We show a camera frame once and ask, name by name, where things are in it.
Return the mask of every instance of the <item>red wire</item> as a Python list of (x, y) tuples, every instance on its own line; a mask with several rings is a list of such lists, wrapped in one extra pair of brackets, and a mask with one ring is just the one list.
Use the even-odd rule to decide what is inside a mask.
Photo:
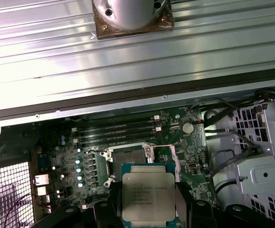
[(16, 205), (18, 205), (18, 204), (20, 203), (20, 200), (22, 200), (23, 198), (25, 198), (26, 196), (29, 196), (29, 195), (35, 197), (36, 204), (37, 204), (38, 206), (40, 206), (40, 207), (45, 207), (45, 208), (49, 208), (49, 209), (50, 209), (50, 207), (48, 207), (48, 206), (38, 204), (38, 202), (37, 202), (37, 196), (36, 196), (36, 195), (34, 195), (34, 194), (32, 194), (32, 193), (25, 194), (24, 196), (21, 196), (21, 197), (16, 201), (16, 203), (14, 203), (14, 205), (9, 209), (8, 213), (6, 214), (6, 216), (5, 216), (5, 218), (4, 218), (4, 225), (3, 225), (3, 228), (6, 228), (6, 222), (8, 221), (9, 213), (13, 210), (13, 208), (14, 208)]

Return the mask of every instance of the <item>copper base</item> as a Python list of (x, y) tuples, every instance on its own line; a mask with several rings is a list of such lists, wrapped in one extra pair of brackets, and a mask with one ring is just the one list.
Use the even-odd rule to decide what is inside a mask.
[(163, 31), (170, 30), (174, 28), (174, 20), (171, 9), (171, 1), (168, 0), (167, 5), (165, 7), (164, 12), (151, 25), (143, 27), (139, 30), (127, 31), (127, 30), (119, 30), (109, 24), (107, 24), (98, 14), (98, 11), (92, 1), (93, 11), (94, 11), (94, 21), (96, 27), (96, 36), (97, 39), (106, 39), (106, 38), (114, 38), (114, 37), (125, 37), (130, 35), (149, 33), (155, 31)]

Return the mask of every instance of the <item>wire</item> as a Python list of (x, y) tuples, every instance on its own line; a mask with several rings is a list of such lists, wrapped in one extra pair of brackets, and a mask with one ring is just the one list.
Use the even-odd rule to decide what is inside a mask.
[[(228, 129), (230, 133), (235, 134), (239, 137), (242, 141), (246, 142), (249, 147), (255, 147), (255, 144), (247, 139), (246, 137), (242, 136), (240, 133), (236, 132), (235, 130)], [(226, 129), (216, 129), (216, 130), (205, 130), (205, 133), (226, 133)]]
[(220, 185), (216, 190), (215, 192), (218, 194), (224, 187), (228, 186), (228, 185), (232, 185), (232, 184), (237, 184), (237, 181), (236, 180), (232, 180), (232, 181), (228, 181), (226, 183), (223, 183), (222, 185)]
[(236, 100), (232, 102), (228, 102), (230, 105), (224, 105), (224, 103), (216, 103), (216, 104), (209, 104), (201, 106), (201, 111), (206, 110), (212, 110), (216, 108), (223, 108), (226, 107), (224, 110), (219, 112), (217, 115), (212, 116), (211, 118), (207, 119), (204, 122), (204, 127), (207, 128), (208, 126), (214, 125), (221, 119), (223, 119), (225, 116), (233, 113), (233, 111), (237, 110), (237, 108), (243, 108), (254, 105), (254, 102), (264, 100), (264, 101), (270, 101), (275, 100), (275, 87), (271, 88), (265, 88), (265, 89), (259, 89), (254, 92), (254, 94), (248, 98), (244, 98), (241, 100)]
[(216, 151), (215, 153), (213, 153), (213, 155), (212, 155), (211, 158), (210, 158), (210, 161), (209, 161), (209, 169), (211, 169), (212, 161), (213, 161), (214, 157), (217, 156), (219, 153), (224, 153), (224, 152), (232, 152), (233, 156), (236, 155), (236, 154), (234, 153), (234, 150), (232, 150), (232, 149), (226, 149), (226, 150)]
[(237, 162), (243, 158), (246, 158), (247, 156), (255, 154), (254, 148), (249, 148), (246, 151), (228, 159), (227, 161), (221, 163), (215, 170), (212, 171), (211, 177), (213, 178), (217, 173), (219, 173), (222, 169), (227, 167), (228, 165)]
[(198, 121), (200, 121), (200, 118), (197, 117), (197, 116), (192, 112), (192, 109), (193, 109), (194, 107), (196, 107), (196, 106), (202, 104), (202, 103), (205, 103), (205, 102), (208, 102), (208, 101), (216, 101), (216, 100), (221, 101), (221, 102), (223, 102), (223, 103), (229, 105), (230, 107), (233, 107), (235, 110), (236, 110), (236, 109), (239, 109), (239, 107), (237, 107), (237, 106), (235, 106), (235, 105), (233, 105), (233, 104), (231, 104), (231, 103), (229, 103), (229, 102), (227, 102), (227, 101), (225, 101), (225, 100), (223, 100), (223, 99), (221, 99), (221, 98), (210, 98), (210, 99), (202, 100), (202, 101), (199, 101), (199, 102), (195, 103), (193, 106), (190, 107), (189, 113), (190, 113), (191, 115), (193, 115), (195, 118), (197, 118)]
[(25, 195), (21, 196), (21, 197), (14, 203), (14, 205), (9, 209), (8, 213), (7, 213), (6, 216), (4, 217), (3, 228), (6, 228), (6, 225), (7, 225), (6, 223), (7, 223), (7, 221), (8, 221), (8, 217), (9, 217), (10, 212), (14, 209), (15, 206), (19, 205), (20, 201), (21, 201), (23, 198), (25, 198), (26, 196), (33, 196), (33, 197), (35, 197), (35, 198), (36, 198), (36, 204), (37, 204), (38, 206), (40, 206), (40, 207), (45, 207), (45, 208), (50, 208), (50, 207), (48, 207), (48, 206), (38, 204), (38, 202), (37, 202), (37, 196), (36, 196), (36, 195), (34, 195), (34, 194), (32, 194), (32, 193), (25, 194)]

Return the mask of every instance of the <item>green circuit board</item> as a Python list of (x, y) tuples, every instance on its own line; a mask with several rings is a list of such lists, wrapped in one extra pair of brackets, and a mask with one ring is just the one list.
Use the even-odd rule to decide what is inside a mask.
[[(198, 109), (193, 111), (201, 117)], [(186, 124), (193, 125), (193, 132), (183, 130)], [(108, 162), (99, 151), (112, 146), (121, 146), (114, 153), (128, 156), (130, 161), (142, 159), (139, 151), (142, 147), (130, 146), (132, 143), (153, 143), (155, 145), (174, 145), (180, 161), (180, 180), (191, 186), (195, 199), (208, 200), (214, 203), (209, 186), (206, 163), (207, 146), (203, 124), (197, 123), (187, 107), (130, 114), (112, 118), (88, 120), (87, 116), (78, 119), (67, 119), (62, 124), (53, 124), (44, 129), (43, 152), (50, 157), (52, 166), (60, 167), (51, 172), (53, 190), (71, 189), (66, 197), (58, 199), (52, 196), (52, 202), (60, 205), (63, 202), (80, 205), (86, 197), (106, 194), (108, 188), (104, 183), (117, 171), (115, 163)], [(174, 162), (169, 146), (155, 147), (154, 162)], [(83, 187), (78, 187), (79, 180), (76, 168), (82, 168)], [(94, 174), (95, 183), (90, 182), (90, 173)], [(66, 173), (64, 179), (60, 174)]]

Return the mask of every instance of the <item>motherboard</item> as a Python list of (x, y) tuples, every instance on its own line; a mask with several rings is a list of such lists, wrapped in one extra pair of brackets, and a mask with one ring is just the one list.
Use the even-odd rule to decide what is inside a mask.
[(160, 162), (175, 163), (177, 181), (186, 181), (195, 199), (215, 203), (204, 127), (195, 116), (200, 110), (179, 107), (44, 124), (37, 154), (39, 174), (49, 179), (43, 198), (49, 195), (52, 209), (64, 203), (86, 209), (107, 197), (111, 182), (121, 181), (122, 164)]

